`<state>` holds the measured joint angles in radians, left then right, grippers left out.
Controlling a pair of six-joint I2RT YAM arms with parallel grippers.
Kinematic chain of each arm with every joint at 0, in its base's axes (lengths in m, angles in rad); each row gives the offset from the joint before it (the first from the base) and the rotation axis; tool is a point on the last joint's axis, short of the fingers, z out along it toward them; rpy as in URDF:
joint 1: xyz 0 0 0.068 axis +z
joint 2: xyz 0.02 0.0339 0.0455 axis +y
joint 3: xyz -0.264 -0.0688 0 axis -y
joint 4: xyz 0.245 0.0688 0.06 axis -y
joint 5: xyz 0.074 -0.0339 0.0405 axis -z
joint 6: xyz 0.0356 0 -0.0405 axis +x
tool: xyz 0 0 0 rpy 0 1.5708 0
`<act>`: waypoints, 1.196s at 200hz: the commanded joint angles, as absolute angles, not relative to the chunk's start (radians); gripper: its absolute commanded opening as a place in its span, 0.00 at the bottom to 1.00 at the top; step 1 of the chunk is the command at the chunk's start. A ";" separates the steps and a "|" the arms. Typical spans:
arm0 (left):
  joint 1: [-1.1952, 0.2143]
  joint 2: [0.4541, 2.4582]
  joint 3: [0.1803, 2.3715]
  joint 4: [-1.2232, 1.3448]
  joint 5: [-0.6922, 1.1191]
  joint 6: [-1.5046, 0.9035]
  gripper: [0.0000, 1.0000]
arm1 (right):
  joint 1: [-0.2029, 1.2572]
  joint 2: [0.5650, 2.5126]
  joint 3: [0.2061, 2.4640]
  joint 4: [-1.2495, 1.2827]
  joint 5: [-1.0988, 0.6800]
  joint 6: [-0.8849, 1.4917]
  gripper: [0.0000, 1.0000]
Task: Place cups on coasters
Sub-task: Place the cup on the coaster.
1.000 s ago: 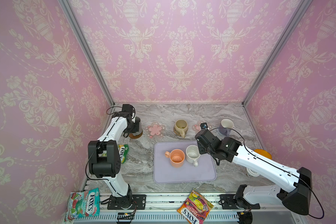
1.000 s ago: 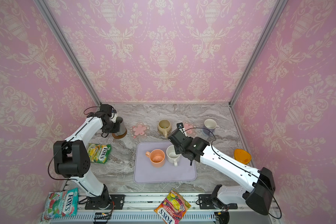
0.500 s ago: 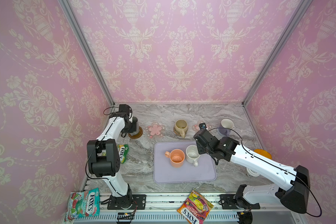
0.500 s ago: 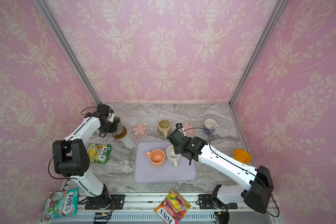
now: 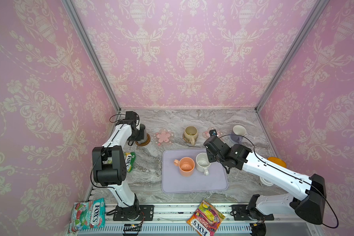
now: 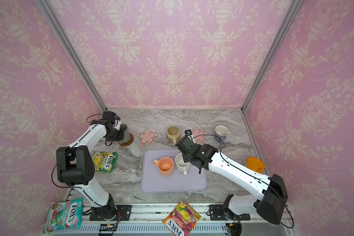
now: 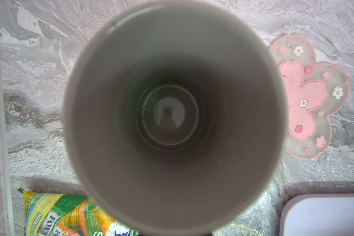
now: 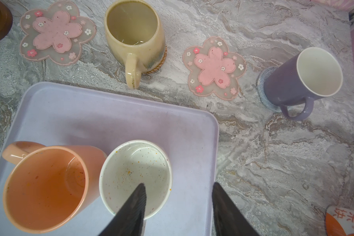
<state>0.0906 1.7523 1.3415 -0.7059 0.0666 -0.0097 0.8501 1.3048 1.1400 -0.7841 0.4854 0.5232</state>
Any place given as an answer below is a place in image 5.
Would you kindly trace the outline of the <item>grey green mug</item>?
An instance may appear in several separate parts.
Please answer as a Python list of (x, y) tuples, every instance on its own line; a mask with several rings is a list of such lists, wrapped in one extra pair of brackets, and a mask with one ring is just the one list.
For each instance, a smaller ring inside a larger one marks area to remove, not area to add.
[(146, 127), (144, 124), (140, 124), (139, 133), (138, 133), (138, 141), (144, 140), (147, 136)]

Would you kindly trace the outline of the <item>brown wooden round coaster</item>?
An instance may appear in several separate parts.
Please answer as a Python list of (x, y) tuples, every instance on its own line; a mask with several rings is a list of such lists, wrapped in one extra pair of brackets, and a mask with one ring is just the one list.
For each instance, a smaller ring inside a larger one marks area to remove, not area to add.
[(150, 135), (147, 134), (146, 138), (144, 140), (136, 141), (135, 142), (137, 146), (144, 147), (150, 143)]

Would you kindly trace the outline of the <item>lavender mug white inside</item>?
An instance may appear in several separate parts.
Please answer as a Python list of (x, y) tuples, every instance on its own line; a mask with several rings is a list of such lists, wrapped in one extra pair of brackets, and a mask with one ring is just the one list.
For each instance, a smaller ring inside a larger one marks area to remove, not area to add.
[(241, 125), (235, 125), (232, 129), (232, 133), (229, 136), (229, 138), (233, 143), (241, 144), (246, 134), (247, 134), (247, 130), (245, 127)]

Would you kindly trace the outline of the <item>pink flower coaster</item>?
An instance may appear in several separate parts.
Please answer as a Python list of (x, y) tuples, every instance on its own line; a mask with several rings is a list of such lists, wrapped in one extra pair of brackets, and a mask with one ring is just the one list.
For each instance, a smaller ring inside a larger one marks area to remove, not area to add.
[(154, 139), (155, 139), (155, 144), (157, 146), (171, 145), (173, 143), (173, 139), (175, 137), (175, 135), (174, 135), (174, 133), (172, 131), (169, 131), (169, 130), (167, 130), (165, 128), (160, 129), (153, 136), (154, 136)]
[(210, 127), (210, 128), (208, 128), (206, 131), (204, 131), (203, 133), (202, 133), (202, 136), (205, 138), (205, 139), (208, 139), (209, 137), (210, 137), (210, 131), (211, 130), (216, 130), (216, 133), (217, 133), (217, 136), (218, 137), (221, 137), (222, 135), (224, 135), (224, 133), (223, 133), (223, 131), (222, 130), (220, 130), (220, 129), (218, 129), (218, 128), (214, 128), (214, 127)]

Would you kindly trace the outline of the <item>white speckled mug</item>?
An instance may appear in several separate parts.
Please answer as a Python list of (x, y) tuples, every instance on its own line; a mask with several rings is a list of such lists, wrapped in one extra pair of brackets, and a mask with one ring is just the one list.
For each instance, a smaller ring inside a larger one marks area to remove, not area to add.
[(208, 156), (206, 153), (200, 153), (196, 156), (195, 167), (197, 171), (203, 173), (205, 176), (209, 175), (209, 168), (211, 163), (208, 160)]

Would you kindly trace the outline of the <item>peach pink mug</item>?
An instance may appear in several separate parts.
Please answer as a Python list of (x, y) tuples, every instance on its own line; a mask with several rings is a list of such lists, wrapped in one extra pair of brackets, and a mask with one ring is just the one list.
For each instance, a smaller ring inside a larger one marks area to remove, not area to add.
[(180, 174), (184, 177), (191, 176), (195, 169), (195, 162), (190, 157), (184, 157), (180, 160), (175, 159), (174, 165), (178, 166)]

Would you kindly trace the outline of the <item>beige yellow mug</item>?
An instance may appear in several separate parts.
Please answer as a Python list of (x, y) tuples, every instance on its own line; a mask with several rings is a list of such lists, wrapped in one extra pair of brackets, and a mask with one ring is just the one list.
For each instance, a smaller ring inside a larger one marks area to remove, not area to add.
[(185, 142), (189, 143), (192, 146), (195, 146), (198, 138), (198, 130), (194, 126), (188, 126), (185, 128), (183, 133), (183, 139)]

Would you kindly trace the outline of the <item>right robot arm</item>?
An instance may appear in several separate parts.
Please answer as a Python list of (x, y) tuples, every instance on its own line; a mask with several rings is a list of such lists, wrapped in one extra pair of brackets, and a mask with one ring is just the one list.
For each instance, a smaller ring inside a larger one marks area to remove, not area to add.
[(254, 149), (241, 144), (230, 147), (216, 135), (210, 136), (204, 147), (209, 162), (219, 162), (226, 173), (236, 168), (264, 178), (286, 191), (283, 195), (253, 195), (245, 210), (250, 218), (273, 220), (276, 214), (293, 214), (311, 224), (323, 224), (326, 203), (323, 177), (291, 171), (259, 156)]

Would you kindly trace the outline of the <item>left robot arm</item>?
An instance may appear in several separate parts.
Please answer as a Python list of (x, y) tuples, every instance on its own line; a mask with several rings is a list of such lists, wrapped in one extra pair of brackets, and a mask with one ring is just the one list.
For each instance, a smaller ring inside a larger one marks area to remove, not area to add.
[(126, 181), (127, 167), (123, 147), (127, 141), (138, 140), (140, 124), (137, 116), (118, 120), (109, 139), (92, 150), (91, 182), (98, 188), (106, 188), (117, 200), (115, 210), (109, 212), (114, 218), (137, 220), (139, 201)]

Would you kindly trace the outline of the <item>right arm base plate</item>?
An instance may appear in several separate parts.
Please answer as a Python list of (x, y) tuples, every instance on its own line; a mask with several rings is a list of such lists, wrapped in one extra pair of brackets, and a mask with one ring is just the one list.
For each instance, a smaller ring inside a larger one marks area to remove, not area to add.
[(230, 215), (235, 221), (257, 220), (257, 221), (273, 221), (273, 214), (264, 215), (255, 207), (251, 208), (248, 205), (231, 205)]

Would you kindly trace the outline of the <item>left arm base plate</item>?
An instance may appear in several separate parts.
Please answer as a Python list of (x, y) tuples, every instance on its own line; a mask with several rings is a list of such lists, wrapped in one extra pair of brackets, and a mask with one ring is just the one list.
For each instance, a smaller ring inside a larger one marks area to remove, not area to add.
[(153, 221), (154, 205), (133, 205), (131, 207), (116, 207), (114, 221)]

